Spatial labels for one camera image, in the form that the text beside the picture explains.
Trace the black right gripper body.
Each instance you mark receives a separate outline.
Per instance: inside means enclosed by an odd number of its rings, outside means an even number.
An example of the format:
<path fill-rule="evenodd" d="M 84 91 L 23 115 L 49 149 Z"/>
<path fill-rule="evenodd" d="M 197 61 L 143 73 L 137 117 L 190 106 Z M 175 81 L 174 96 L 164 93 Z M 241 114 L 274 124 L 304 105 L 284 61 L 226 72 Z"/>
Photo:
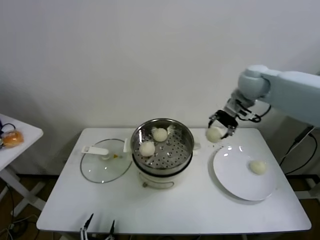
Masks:
<path fill-rule="evenodd" d="M 230 98 L 222 109 L 219 109 L 216 114 L 219 114 L 219 122 L 225 126 L 238 127 L 237 118 L 246 119 L 249 115 L 248 108 L 250 100 L 242 98 Z"/>

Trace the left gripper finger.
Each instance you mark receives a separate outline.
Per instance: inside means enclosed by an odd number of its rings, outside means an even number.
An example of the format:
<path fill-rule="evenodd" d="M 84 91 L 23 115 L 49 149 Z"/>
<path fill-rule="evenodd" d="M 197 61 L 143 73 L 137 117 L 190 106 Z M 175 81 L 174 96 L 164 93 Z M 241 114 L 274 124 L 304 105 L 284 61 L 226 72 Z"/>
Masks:
<path fill-rule="evenodd" d="M 91 214 L 89 219 L 85 222 L 84 226 L 80 229 L 80 239 L 81 240 L 88 240 L 88 227 L 91 223 L 91 220 L 94 216 L 94 213 Z"/>
<path fill-rule="evenodd" d="M 115 231 L 115 220 L 113 220 L 110 231 L 109 231 L 109 235 L 107 236 L 106 240 L 114 240 L 115 239 L 115 235 L 114 235 L 114 231 Z"/>

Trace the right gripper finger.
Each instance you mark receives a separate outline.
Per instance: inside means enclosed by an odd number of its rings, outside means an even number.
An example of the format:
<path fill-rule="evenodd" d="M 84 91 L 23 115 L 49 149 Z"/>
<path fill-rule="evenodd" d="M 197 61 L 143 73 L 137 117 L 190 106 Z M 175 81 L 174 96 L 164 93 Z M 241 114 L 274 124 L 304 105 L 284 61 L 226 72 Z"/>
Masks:
<path fill-rule="evenodd" d="M 236 131 L 236 127 L 233 126 L 224 126 L 222 129 L 222 137 L 221 139 L 226 139 L 228 137 L 232 137 Z"/>
<path fill-rule="evenodd" d="M 218 121 L 220 116 L 218 113 L 215 113 L 209 117 L 208 128 L 211 128 L 214 122 Z"/>

